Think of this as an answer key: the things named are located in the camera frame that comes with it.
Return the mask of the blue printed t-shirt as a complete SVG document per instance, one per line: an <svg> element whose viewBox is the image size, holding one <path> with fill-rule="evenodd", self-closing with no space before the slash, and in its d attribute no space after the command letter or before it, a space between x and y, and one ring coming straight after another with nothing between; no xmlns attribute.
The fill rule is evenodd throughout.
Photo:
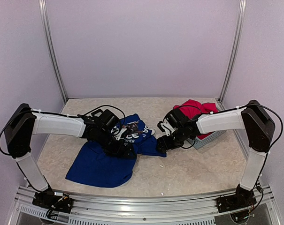
<svg viewBox="0 0 284 225"><path fill-rule="evenodd" d="M156 150L157 140L152 129L135 113L121 120L122 128L131 128L132 133L124 140L131 143L137 155L166 157ZM100 144L88 141L80 149L65 179L79 184L115 188L126 183L133 174L136 159L107 156Z"/></svg>

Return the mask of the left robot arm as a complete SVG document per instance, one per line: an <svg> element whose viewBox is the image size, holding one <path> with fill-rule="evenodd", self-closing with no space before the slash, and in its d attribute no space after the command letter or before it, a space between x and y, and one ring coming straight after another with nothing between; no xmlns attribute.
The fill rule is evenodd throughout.
<svg viewBox="0 0 284 225"><path fill-rule="evenodd" d="M104 105L85 113L68 115L34 110L28 104L20 104L12 117L0 132L5 137L7 152L12 157L28 184L37 192L39 201L51 209L57 204L57 197L50 193L51 186L42 174L31 155L31 137L39 134L68 135L98 143L104 153L111 157L136 159L137 154L130 144L121 140L124 129L115 133L115 125L123 126L124 119L110 111L111 106Z"/></svg>

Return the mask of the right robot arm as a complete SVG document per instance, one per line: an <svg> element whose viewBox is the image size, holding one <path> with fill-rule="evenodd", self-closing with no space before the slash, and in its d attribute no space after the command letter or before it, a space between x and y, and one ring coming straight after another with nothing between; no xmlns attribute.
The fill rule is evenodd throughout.
<svg viewBox="0 0 284 225"><path fill-rule="evenodd" d="M275 123L268 111L256 100L230 110L198 114L191 119L180 107L174 108L158 123L158 128L165 132L165 135L157 139L156 149L165 153L182 147L185 141L195 139L199 135L225 130L245 130L249 142L249 154L238 185L242 190L233 195L231 201L234 207L242 208L250 200L248 191L255 187L272 145Z"/></svg>

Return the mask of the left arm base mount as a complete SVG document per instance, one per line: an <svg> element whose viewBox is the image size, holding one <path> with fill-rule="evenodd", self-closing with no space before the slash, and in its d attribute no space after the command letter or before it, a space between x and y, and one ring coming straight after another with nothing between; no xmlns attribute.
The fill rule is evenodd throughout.
<svg viewBox="0 0 284 225"><path fill-rule="evenodd" d="M53 191L43 191L35 193L32 204L44 209L53 209L54 211L70 213L73 207L73 199L69 194Z"/></svg>

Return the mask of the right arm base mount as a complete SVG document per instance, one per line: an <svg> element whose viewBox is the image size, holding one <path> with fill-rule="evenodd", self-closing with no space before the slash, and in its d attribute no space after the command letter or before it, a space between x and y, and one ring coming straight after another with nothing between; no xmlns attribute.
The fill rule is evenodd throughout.
<svg viewBox="0 0 284 225"><path fill-rule="evenodd" d="M248 206L254 206L257 203L253 190L246 190L240 185L237 186L232 195L222 195L216 199L216 205L219 213L238 210Z"/></svg>

